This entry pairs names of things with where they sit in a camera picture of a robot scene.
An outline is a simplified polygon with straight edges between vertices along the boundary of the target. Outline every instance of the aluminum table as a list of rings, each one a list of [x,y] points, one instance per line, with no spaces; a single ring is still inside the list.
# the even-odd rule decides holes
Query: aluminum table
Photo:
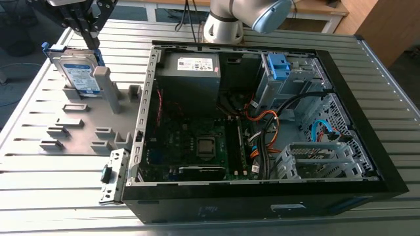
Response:
[[[189,41],[189,26],[110,20],[102,53],[119,88],[143,84],[151,41]],[[65,80],[47,60],[0,133],[0,233],[62,235],[418,235],[420,232],[420,113],[367,43],[353,36],[246,30],[249,45],[329,50],[366,112],[410,192],[335,216],[279,220],[145,225],[129,208],[99,206],[109,156],[45,155],[34,149],[69,102]],[[59,43],[85,47],[66,30]]]

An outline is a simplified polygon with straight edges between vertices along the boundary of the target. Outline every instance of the floor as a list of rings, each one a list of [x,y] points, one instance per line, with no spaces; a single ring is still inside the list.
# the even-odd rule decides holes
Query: floor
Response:
[[[159,22],[178,23],[181,17],[181,12],[158,9]],[[202,19],[206,19],[206,13],[202,13],[201,17]],[[118,6],[111,18],[146,21],[146,9]],[[0,86],[0,131],[38,73],[41,67],[37,66],[37,64],[43,64],[46,61],[46,56],[42,52],[42,43],[55,43],[63,33],[63,28],[47,17],[38,14],[38,19],[41,23],[29,29],[35,45],[39,46],[37,51],[30,56],[15,58],[9,56],[0,49],[0,69],[10,78],[9,83]],[[13,63],[33,64],[18,64],[3,68]],[[420,93],[418,92],[420,86],[420,81],[418,79],[420,78],[420,58],[413,59],[409,54],[403,54],[397,63],[391,66],[390,71],[414,103],[420,107]]]

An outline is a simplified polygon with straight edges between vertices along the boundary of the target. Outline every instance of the power supply label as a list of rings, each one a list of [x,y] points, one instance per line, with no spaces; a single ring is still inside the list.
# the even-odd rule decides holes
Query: power supply label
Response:
[[[99,94],[101,88],[90,65],[65,64],[65,69],[81,93],[87,95]]]
[[[211,58],[179,58],[178,70],[213,71]]]

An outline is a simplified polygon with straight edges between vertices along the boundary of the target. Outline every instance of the black cable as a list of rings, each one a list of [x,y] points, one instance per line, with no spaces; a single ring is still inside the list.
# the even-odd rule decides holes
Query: black cable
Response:
[[[331,90],[327,90],[327,91],[322,91],[322,92],[307,92],[307,93],[302,93],[294,97],[291,97],[281,106],[279,110],[278,110],[278,117],[281,118],[281,114],[283,112],[283,110],[286,110],[297,101],[299,101],[301,99],[306,98],[306,97],[326,97],[330,93],[333,93]],[[269,129],[269,126],[270,124],[274,122],[275,120],[275,117],[273,117],[270,119],[270,121],[267,122],[265,128],[262,129],[262,134],[261,134],[261,145],[266,143],[266,132],[267,132],[267,129]],[[267,149],[265,148],[263,149],[263,155],[269,155],[267,154]],[[270,169],[270,173],[277,169],[278,165],[281,164],[281,161],[282,160],[278,160],[274,164],[274,167]]]
[[[178,23],[178,25],[175,26],[175,32],[179,32],[179,30],[183,27],[185,24],[185,19],[186,19],[186,12],[187,12],[187,4],[189,4],[189,0],[186,0],[186,4],[185,4],[185,12],[183,12],[183,16],[182,16],[182,21]]]
[[[189,3],[189,0],[186,0],[186,4],[187,4],[187,9],[189,9],[189,20],[190,20],[190,25],[191,25],[191,31],[193,31],[193,36],[195,38],[195,43],[198,42],[198,39],[197,39],[197,33],[195,33],[195,27],[193,25],[193,20],[191,20],[191,11],[190,11],[190,3]]]
[[[258,163],[259,163],[258,179],[266,179],[267,168],[266,168],[266,160],[265,160],[265,157],[262,155],[262,150],[263,150],[262,145],[257,145],[257,149],[258,149],[258,152],[261,153],[259,156],[257,157]]]
[[[297,2],[295,2],[295,0],[293,0],[293,3],[294,3],[294,7],[295,7],[294,17],[295,17],[295,19],[297,19],[297,18],[298,18],[298,7],[297,7]]]
[[[199,11],[198,11],[197,0],[193,0],[193,4],[194,4],[194,6],[195,6],[197,18],[198,18],[198,21],[199,21],[198,41],[201,42],[201,27],[202,27],[202,20],[201,20],[201,17],[199,17]]]
[[[294,3],[294,16],[293,16],[293,19],[297,19],[298,18],[298,6],[297,6],[297,2],[295,0],[291,0],[293,3]],[[290,30],[293,28],[293,25],[295,24],[294,20],[293,22],[290,23],[289,27],[287,27],[287,30]]]

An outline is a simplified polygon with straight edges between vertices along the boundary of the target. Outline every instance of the blue connector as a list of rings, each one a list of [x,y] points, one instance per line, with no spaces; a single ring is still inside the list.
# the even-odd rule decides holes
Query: blue connector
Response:
[[[329,123],[329,121],[323,120],[323,119],[318,119],[314,124],[313,124],[313,128],[311,128],[311,137],[313,137],[313,141],[317,142],[317,127],[318,127],[318,124],[322,123],[326,127],[327,127],[327,130],[329,132],[333,132],[335,133],[337,135],[341,135],[341,132],[337,131],[334,129],[334,127],[331,126],[331,124]]]
[[[283,54],[269,54],[270,68],[274,72],[275,80],[286,80],[291,74],[291,63]]]
[[[102,54],[99,49],[95,50],[95,54],[97,54],[97,57],[98,57],[98,65],[99,66],[106,66],[103,54]]]

